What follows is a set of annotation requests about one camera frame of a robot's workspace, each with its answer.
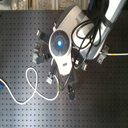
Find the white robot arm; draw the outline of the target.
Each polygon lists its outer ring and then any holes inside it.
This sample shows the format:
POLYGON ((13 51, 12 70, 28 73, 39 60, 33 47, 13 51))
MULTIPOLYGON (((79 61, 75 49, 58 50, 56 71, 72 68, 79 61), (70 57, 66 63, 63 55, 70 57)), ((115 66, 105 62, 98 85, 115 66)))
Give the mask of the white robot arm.
POLYGON ((68 78, 62 88, 68 86, 71 100, 75 99, 74 70, 86 69, 86 60, 93 60, 100 52, 114 22, 126 0, 102 0, 99 14, 90 19, 77 6, 68 7, 60 16, 49 38, 49 51, 60 75, 68 78))

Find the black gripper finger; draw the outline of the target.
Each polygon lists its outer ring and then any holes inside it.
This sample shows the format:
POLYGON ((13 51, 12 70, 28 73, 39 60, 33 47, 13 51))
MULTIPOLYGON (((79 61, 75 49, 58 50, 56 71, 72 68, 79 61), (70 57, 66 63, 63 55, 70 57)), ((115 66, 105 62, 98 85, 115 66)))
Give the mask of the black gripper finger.
POLYGON ((77 77, 72 75, 68 82, 68 95, 71 100, 75 99, 75 85, 77 83, 77 77))
POLYGON ((56 67, 54 67, 53 69, 51 69, 48 73, 48 76, 47 76, 47 79, 46 79, 46 82, 48 84, 52 84, 52 81, 53 81, 53 78, 54 78, 54 75, 55 75, 55 71, 57 70, 56 67))

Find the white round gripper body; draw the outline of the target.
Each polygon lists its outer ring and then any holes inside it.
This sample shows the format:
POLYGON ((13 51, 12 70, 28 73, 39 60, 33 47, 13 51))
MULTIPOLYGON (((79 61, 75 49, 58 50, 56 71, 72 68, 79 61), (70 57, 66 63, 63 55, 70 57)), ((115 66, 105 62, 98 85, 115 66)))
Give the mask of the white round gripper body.
POLYGON ((65 31, 57 30, 52 33, 49 39, 49 51, 57 63, 59 73, 68 75, 72 68, 71 42, 65 31))

